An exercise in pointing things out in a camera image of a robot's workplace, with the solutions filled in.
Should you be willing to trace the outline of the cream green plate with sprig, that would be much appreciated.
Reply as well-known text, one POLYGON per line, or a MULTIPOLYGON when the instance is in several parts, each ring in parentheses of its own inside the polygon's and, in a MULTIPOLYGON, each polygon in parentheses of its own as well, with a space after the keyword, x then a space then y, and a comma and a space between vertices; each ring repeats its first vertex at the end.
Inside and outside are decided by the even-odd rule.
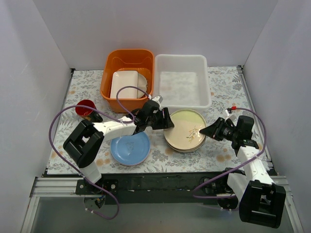
POLYGON ((170 115, 174 127, 164 130, 167 143, 178 149, 191 149, 205 141, 199 131, 207 126, 203 116, 195 110, 182 109, 170 115))

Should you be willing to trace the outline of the blue beige plate with sprig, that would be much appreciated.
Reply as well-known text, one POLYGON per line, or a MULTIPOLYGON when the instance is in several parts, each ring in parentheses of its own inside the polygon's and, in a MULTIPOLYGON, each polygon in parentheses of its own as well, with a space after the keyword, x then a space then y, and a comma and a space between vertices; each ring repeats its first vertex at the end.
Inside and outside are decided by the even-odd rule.
POLYGON ((175 151, 178 151, 178 152, 182 152, 182 153, 188 153, 188 152, 193 152, 193 151, 196 151, 197 149, 199 149, 203 144, 205 143, 205 141, 202 141, 198 146, 194 147, 194 148, 191 148, 191 149, 178 149, 174 146, 172 146, 170 143, 168 143, 168 145, 175 151))

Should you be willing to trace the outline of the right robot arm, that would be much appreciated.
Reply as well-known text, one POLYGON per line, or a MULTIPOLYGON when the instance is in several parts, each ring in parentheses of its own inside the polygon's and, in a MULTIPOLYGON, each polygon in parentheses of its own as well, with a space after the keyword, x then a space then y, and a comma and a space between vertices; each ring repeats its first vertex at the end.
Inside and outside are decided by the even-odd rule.
POLYGON ((201 129, 200 133, 217 141, 230 141, 242 164, 243 174, 231 169, 220 180, 220 188, 224 192, 236 195, 241 221, 278 228, 286 191, 271 179, 259 159, 259 146, 252 140, 253 125, 254 119, 249 116, 239 116, 237 124, 229 118, 220 117, 212 125, 201 129))

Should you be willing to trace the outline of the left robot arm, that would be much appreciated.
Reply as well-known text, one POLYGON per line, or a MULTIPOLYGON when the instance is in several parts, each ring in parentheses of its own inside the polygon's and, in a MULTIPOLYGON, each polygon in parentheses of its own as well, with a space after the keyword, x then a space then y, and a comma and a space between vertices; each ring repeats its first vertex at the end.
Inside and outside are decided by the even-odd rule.
POLYGON ((161 106, 162 97, 148 100, 140 109, 117 119, 100 123, 81 121, 63 144, 63 149, 78 166, 82 176, 86 178, 86 187, 92 194, 103 190, 102 175, 95 163, 95 158, 102 142, 121 136, 135 135, 147 127, 153 130, 174 127, 167 107, 161 106))

